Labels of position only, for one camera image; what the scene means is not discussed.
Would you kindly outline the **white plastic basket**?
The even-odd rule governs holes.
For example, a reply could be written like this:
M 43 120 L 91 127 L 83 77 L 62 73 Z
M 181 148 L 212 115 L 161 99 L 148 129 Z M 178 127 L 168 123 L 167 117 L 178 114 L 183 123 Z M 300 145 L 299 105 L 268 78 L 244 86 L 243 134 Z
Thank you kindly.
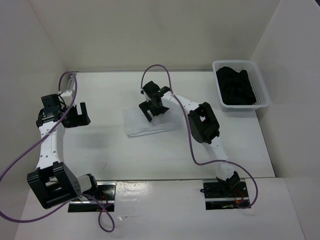
M 227 105 L 224 103 L 218 77 L 217 71 L 223 67 L 230 67 L 236 72 L 242 70 L 247 71 L 248 80 L 252 87 L 252 91 L 255 95 L 256 102 L 251 105 Z M 250 60 L 216 60 L 212 63 L 213 77 L 216 84 L 217 94 L 219 97 L 221 108 L 224 112 L 234 112 L 234 111 L 255 111 L 259 108 L 268 107 L 270 104 L 270 97 L 262 77 L 262 74 L 258 66 Z

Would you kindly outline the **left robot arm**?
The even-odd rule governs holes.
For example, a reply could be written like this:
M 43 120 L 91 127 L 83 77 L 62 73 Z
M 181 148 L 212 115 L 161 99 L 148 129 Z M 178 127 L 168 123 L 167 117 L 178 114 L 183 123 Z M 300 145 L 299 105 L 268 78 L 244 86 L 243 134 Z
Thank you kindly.
M 44 209 L 72 201 L 81 195 L 88 200 L 98 197 L 100 188 L 90 173 L 75 176 L 64 162 L 64 135 L 66 129 L 87 126 L 91 120 L 86 104 L 75 104 L 73 90 L 50 94 L 41 98 L 36 126 L 44 139 L 35 171 L 27 175 L 27 182 Z

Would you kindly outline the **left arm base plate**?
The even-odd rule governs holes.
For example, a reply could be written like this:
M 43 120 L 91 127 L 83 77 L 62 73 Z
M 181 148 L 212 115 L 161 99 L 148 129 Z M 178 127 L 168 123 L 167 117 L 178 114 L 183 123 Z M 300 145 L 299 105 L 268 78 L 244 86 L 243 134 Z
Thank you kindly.
M 115 181 L 98 181 L 97 192 L 93 197 L 102 204 L 108 212 L 114 212 L 116 198 Z M 68 213 L 99 213 L 102 208 L 92 199 L 81 196 L 72 200 L 68 205 Z

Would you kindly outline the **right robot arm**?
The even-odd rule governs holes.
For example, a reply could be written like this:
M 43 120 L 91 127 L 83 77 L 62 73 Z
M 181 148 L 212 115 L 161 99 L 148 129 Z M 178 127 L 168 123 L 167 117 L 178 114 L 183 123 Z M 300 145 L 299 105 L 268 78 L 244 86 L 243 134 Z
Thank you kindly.
M 217 192 L 225 197 L 231 196 L 240 182 L 239 174 L 227 163 L 228 156 L 220 141 L 220 124 L 208 102 L 197 103 L 183 96 L 171 93 L 168 86 L 160 88 L 153 81 L 140 90 L 145 101 L 138 106 L 146 119 L 151 122 L 169 110 L 175 110 L 186 120 L 189 142 L 195 140 L 202 144 L 210 157 L 210 163 L 219 163 L 216 169 Z

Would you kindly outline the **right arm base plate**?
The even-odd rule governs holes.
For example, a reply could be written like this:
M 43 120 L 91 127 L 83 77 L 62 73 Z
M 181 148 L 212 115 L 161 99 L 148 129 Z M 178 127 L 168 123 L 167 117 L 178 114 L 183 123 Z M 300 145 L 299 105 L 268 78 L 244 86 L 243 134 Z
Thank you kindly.
M 217 181 L 204 181 L 200 192 L 204 195 L 205 209 L 208 210 L 232 210 L 250 205 L 247 185 L 240 181 L 230 192 L 223 193 L 221 184 Z

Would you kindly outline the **white skirt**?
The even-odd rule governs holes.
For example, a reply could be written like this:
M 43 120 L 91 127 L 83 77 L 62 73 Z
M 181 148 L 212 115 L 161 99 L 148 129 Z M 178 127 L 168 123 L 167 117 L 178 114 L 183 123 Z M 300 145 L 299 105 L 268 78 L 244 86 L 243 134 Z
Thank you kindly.
M 174 110 L 153 117 L 149 122 L 143 112 L 134 107 L 123 109 L 122 118 L 124 131 L 129 138 L 168 132 L 183 126 L 182 116 Z

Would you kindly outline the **black skirt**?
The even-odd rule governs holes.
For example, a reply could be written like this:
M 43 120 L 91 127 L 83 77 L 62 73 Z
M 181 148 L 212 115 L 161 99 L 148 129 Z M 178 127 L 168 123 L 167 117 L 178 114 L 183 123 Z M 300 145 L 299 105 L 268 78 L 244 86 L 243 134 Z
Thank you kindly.
M 257 102 L 248 72 L 222 67 L 216 72 L 222 101 L 226 105 L 253 105 Z

